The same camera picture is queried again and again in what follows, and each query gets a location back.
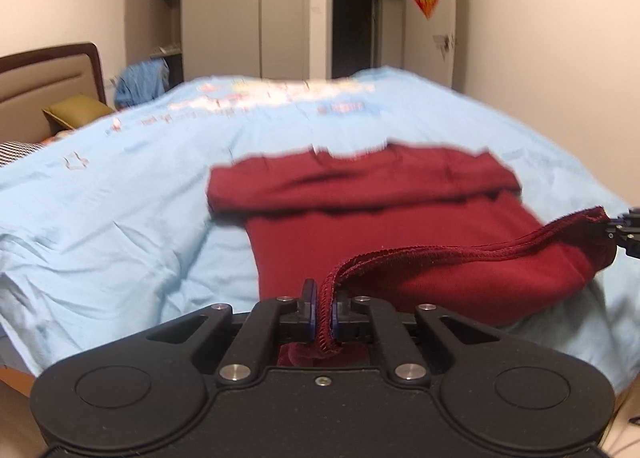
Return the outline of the dark red long-sleeve shirt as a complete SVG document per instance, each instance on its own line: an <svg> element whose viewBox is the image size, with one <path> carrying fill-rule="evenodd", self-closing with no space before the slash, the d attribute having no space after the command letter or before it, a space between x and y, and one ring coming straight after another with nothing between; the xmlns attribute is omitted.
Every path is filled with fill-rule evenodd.
<svg viewBox="0 0 640 458"><path fill-rule="evenodd" d="M520 194L489 153L405 144L248 157L214 167L206 191L214 217L245 227L262 298L317 283L317 338L281 351L292 366L352 358L332 331L339 293L502 326L573 296L614 261L602 208L544 224Z"/></svg>

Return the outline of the white bedroom door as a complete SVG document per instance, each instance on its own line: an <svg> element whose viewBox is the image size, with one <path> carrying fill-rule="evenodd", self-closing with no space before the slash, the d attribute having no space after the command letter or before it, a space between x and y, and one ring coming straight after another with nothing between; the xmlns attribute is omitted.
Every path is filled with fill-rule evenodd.
<svg viewBox="0 0 640 458"><path fill-rule="evenodd" d="M454 51L443 58L434 35L456 32L456 0L439 0L427 20L413 0L405 0L404 68L449 88L454 74Z"/></svg>

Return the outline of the light blue cartoon bedsheet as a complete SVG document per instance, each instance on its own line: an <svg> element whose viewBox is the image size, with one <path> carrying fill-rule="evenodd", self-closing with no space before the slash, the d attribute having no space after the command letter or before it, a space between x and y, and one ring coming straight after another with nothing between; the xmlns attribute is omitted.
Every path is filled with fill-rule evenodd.
<svg viewBox="0 0 640 458"><path fill-rule="evenodd" d="M1 360L62 358L215 301L257 299L250 242L209 220L209 168L244 155L390 140L488 148L544 220L624 204L579 161L505 114L383 68L347 82L188 82L1 171Z"/></svg>

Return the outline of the blue garment on chair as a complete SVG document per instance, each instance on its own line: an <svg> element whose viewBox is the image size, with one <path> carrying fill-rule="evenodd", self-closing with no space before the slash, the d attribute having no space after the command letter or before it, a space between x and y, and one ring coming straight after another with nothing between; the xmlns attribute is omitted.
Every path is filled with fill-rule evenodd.
<svg viewBox="0 0 640 458"><path fill-rule="evenodd" d="M127 66L118 77L114 105L118 110L138 106L162 96L169 85L169 68L163 59Z"/></svg>

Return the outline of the olive green pillow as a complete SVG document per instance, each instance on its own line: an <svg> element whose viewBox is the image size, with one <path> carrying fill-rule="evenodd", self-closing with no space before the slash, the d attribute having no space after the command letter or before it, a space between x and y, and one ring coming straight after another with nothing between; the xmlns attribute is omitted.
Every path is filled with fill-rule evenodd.
<svg viewBox="0 0 640 458"><path fill-rule="evenodd" d="M46 106L42 111L48 118L67 130L85 127L91 122L114 113L111 107L83 94Z"/></svg>

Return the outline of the checkered red white pillow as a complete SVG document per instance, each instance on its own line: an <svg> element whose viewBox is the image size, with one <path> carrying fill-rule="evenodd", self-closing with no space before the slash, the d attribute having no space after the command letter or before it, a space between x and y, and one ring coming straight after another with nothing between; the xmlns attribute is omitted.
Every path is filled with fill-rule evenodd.
<svg viewBox="0 0 640 458"><path fill-rule="evenodd" d="M37 153L42 148L39 143L8 141L0 143L0 167Z"/></svg>

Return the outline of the brown beige bed headboard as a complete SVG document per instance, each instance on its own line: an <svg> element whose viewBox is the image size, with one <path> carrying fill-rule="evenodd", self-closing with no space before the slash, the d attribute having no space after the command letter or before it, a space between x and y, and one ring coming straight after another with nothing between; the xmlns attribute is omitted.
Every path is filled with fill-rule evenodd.
<svg viewBox="0 0 640 458"><path fill-rule="evenodd" d="M63 44L1 59L1 140L39 143L63 127L43 110L77 94L106 102L99 50Z"/></svg>

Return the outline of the grey built-in wardrobe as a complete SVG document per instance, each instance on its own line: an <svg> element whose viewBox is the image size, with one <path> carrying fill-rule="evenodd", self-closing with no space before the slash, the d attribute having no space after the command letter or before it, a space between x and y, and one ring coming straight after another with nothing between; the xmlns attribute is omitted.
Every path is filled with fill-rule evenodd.
<svg viewBox="0 0 640 458"><path fill-rule="evenodd" d="M129 65L165 56L186 80L304 79L308 0L125 0Z"/></svg>

